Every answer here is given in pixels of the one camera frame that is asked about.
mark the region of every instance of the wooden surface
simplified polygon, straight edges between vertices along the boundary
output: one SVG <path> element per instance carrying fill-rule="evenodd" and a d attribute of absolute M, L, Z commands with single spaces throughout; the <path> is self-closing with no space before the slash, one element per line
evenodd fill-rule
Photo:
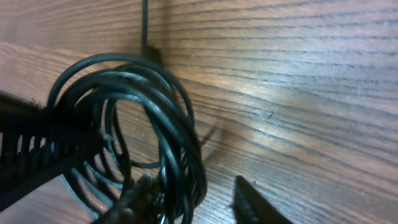
<path fill-rule="evenodd" d="M 213 132 L 194 223 L 233 223 L 238 174 L 294 223 L 398 223 L 397 28 L 396 0 L 149 0 L 149 42 L 188 90 L 200 137 Z M 44 104 L 73 62 L 138 53 L 140 31 L 139 0 L 0 0 L 0 90 Z M 121 103 L 123 131 L 155 161 L 138 108 Z M 59 179 L 0 214 L 89 219 Z"/>

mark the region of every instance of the cord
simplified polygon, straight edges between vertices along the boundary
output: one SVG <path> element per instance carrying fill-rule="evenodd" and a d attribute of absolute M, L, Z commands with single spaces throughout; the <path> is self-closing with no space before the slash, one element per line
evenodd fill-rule
<path fill-rule="evenodd" d="M 67 187 L 93 217 L 98 217 L 101 211 L 82 191 L 78 179 L 83 179 L 89 190 L 110 207 L 117 198 L 107 185 L 116 187 L 123 194 L 135 183 L 131 177 L 131 167 L 160 168 L 158 179 L 160 191 L 164 194 L 164 210 L 158 221 L 173 223 L 182 215 L 182 223 L 188 224 L 192 222 L 194 208 L 203 201 L 207 191 L 200 143 L 194 130 L 192 104 L 184 87 L 171 73 L 144 58 L 147 52 L 146 0 L 142 2 L 142 16 L 142 57 L 110 53 L 80 60 L 57 79 L 49 94 L 46 110 L 49 114 L 72 114 L 93 129 L 103 129 L 108 136 L 105 148 L 123 174 L 122 182 L 115 178 L 104 152 L 100 152 L 99 157 L 105 172 L 92 159 L 63 177 Z M 123 61 L 127 64 L 89 73 L 72 83 L 60 95 L 60 90 L 74 74 L 96 63 L 107 61 Z M 182 96 L 187 115 L 178 103 L 176 91 Z M 129 100 L 143 105 L 159 138 L 159 162 L 143 164 L 130 159 L 118 121 L 118 100 Z M 121 153 L 116 150 L 115 140 L 119 142 Z M 90 181 L 88 170 L 95 176 L 97 183 Z"/>

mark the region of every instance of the black cable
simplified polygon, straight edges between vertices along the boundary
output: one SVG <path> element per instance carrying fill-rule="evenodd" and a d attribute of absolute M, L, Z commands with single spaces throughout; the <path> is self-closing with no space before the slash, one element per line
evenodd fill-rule
<path fill-rule="evenodd" d="M 147 50 L 147 2 L 142 3 L 142 55 Z M 173 223 L 183 215 L 182 223 L 192 222 L 193 209 L 205 198 L 207 182 L 201 163 L 200 143 L 194 130 L 194 115 L 191 101 L 180 82 L 160 65 L 146 59 L 128 54 L 98 54 L 75 63 L 66 69 L 51 89 L 46 110 L 72 114 L 93 129 L 103 129 L 107 135 L 106 150 L 110 152 L 116 167 L 124 176 L 120 183 L 113 175 L 109 164 L 100 153 L 105 168 L 101 171 L 94 160 L 87 161 L 66 175 L 65 183 L 74 191 L 75 196 L 84 204 L 93 217 L 99 210 L 84 196 L 77 179 L 84 179 L 98 199 L 110 203 L 114 195 L 110 194 L 107 184 L 120 189 L 122 194 L 134 185 L 131 166 L 141 168 L 160 168 L 160 191 L 164 194 L 164 211 L 160 214 L 163 223 Z M 100 70 L 79 78 L 72 83 L 61 96 L 60 90 L 74 74 L 90 65 L 107 61 L 124 61 L 127 64 L 107 70 Z M 177 92 L 185 104 L 187 115 L 178 103 Z M 143 105 L 149 121 L 159 138 L 159 162 L 142 164 L 131 160 L 129 151 L 119 127 L 116 103 L 129 100 Z M 121 146 L 121 153 L 115 148 L 114 141 Z M 100 189 L 88 180 L 86 170 L 90 170 Z"/>

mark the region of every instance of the wooden floor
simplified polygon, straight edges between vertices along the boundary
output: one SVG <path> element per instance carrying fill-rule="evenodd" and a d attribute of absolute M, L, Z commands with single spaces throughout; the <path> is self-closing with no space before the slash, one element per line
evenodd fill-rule
<path fill-rule="evenodd" d="M 0 90 L 43 105 L 77 60 L 138 53 L 140 31 L 140 0 L 0 0 Z M 149 0 L 149 42 L 214 132 L 194 223 L 234 222 L 236 175 L 294 223 L 398 223 L 397 0 Z M 140 107 L 119 108 L 132 155 L 155 161 Z M 59 179 L 0 214 L 89 221 Z"/>

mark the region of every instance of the table top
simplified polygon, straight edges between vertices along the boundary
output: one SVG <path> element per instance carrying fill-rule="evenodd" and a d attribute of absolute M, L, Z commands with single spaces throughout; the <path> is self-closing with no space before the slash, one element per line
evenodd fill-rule
<path fill-rule="evenodd" d="M 395 0 L 149 0 L 149 43 L 205 140 L 194 223 L 233 223 L 236 175 L 294 223 L 398 223 L 397 21 Z M 137 54 L 140 33 L 139 0 L 0 0 L 0 90 L 43 105 L 68 66 Z M 132 156 L 156 161 L 142 108 L 119 116 Z M 58 178 L 0 214 L 89 221 Z"/>

